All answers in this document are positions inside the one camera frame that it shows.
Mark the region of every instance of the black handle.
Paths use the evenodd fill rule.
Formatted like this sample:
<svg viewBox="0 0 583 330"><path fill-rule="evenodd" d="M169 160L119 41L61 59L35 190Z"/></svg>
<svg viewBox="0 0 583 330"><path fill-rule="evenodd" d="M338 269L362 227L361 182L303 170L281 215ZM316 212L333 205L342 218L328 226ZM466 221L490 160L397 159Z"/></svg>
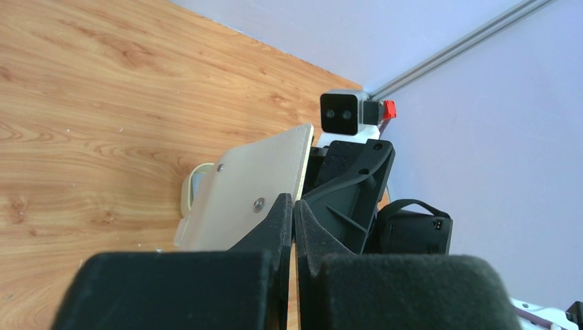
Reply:
<svg viewBox="0 0 583 330"><path fill-rule="evenodd" d="M425 208L427 211L431 212L436 217L443 217L451 219L450 215L445 213L444 211L437 210L433 206L425 203L424 201L419 201L417 199L399 199L397 201L392 201L388 205L382 208L380 212L382 212L382 216L384 219L390 219L395 213L399 212L402 208L417 204L422 208Z"/></svg>

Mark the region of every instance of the screw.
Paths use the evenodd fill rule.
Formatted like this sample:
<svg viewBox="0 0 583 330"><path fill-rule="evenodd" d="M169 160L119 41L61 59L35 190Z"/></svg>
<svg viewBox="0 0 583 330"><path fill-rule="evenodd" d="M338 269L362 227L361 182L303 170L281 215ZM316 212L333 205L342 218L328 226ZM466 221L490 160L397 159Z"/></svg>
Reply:
<svg viewBox="0 0 583 330"><path fill-rule="evenodd" d="M265 199L260 197L255 202L253 202L253 211L255 211L255 213L259 213L263 209L263 206L265 206Z"/></svg>

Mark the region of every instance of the black plastic bracket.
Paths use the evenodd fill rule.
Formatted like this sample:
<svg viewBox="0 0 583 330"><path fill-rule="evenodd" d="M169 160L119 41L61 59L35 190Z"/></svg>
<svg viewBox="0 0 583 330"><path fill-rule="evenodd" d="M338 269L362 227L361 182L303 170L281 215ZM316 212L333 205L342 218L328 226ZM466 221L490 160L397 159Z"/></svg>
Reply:
<svg viewBox="0 0 583 330"><path fill-rule="evenodd" d="M321 149L309 158L321 161L314 177L314 166L306 186L315 187L302 196L319 224L350 251L360 254L382 198L395 159L389 141L368 140L366 144L334 141L325 156Z"/></svg>
<svg viewBox="0 0 583 330"><path fill-rule="evenodd" d="M326 305L323 286L318 281L323 258L328 254L354 255L324 229L300 200L294 207L296 258L298 267L299 315L301 329L326 329Z"/></svg>

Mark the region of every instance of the black foam pad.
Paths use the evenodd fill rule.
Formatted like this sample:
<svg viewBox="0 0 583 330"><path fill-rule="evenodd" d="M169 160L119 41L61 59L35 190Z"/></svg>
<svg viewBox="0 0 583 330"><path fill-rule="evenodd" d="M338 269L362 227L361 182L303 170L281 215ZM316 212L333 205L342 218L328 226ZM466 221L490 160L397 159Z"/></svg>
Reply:
<svg viewBox="0 0 583 330"><path fill-rule="evenodd" d="M272 253L273 281L269 283L268 291L269 294L278 297L278 301L266 306L266 312L268 320L279 322L279 329L285 329L287 324L293 205L290 194L280 194L265 219L229 249L229 252L270 251Z"/></svg>
<svg viewBox="0 0 583 330"><path fill-rule="evenodd" d="M271 268L270 252L97 254L52 329L265 329Z"/></svg>
<svg viewBox="0 0 583 330"><path fill-rule="evenodd" d="M496 272L471 256L330 254L319 329L516 329Z"/></svg>

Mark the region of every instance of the wood grain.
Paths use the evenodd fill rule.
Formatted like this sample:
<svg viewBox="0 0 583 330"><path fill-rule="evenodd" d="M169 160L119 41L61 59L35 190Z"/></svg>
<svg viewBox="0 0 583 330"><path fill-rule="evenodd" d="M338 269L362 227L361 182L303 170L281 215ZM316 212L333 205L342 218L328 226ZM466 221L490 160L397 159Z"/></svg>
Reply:
<svg viewBox="0 0 583 330"><path fill-rule="evenodd" d="M197 164L358 86L162 0L3 0L0 88L0 329L46 329L92 254L173 249Z"/></svg>

